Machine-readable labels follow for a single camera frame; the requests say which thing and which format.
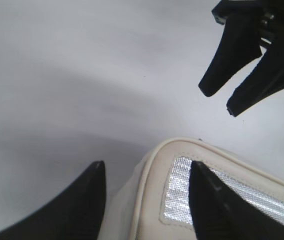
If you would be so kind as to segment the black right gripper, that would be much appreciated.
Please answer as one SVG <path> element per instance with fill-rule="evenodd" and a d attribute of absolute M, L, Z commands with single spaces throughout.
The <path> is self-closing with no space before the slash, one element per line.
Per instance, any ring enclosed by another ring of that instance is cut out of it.
<path fill-rule="evenodd" d="M 237 117 L 263 99 L 284 90 L 284 0 L 220 0 L 211 11 L 224 25 L 215 55 L 198 84 L 206 97 L 213 96 L 239 70 L 263 57 L 234 90 L 226 107 Z"/>

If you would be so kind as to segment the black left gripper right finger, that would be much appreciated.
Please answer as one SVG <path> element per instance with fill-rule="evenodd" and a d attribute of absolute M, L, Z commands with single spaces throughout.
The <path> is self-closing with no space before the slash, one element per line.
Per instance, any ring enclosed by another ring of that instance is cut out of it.
<path fill-rule="evenodd" d="M 284 240 L 284 225 L 242 199 L 203 162 L 192 161 L 189 207 L 198 240 Z"/>

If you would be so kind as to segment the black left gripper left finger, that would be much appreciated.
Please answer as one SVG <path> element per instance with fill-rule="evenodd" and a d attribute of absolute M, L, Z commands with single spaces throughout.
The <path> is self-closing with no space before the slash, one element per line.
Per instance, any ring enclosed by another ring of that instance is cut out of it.
<path fill-rule="evenodd" d="M 49 203 L 0 231 L 0 240 L 96 240 L 106 200 L 105 163 L 94 161 Z"/>

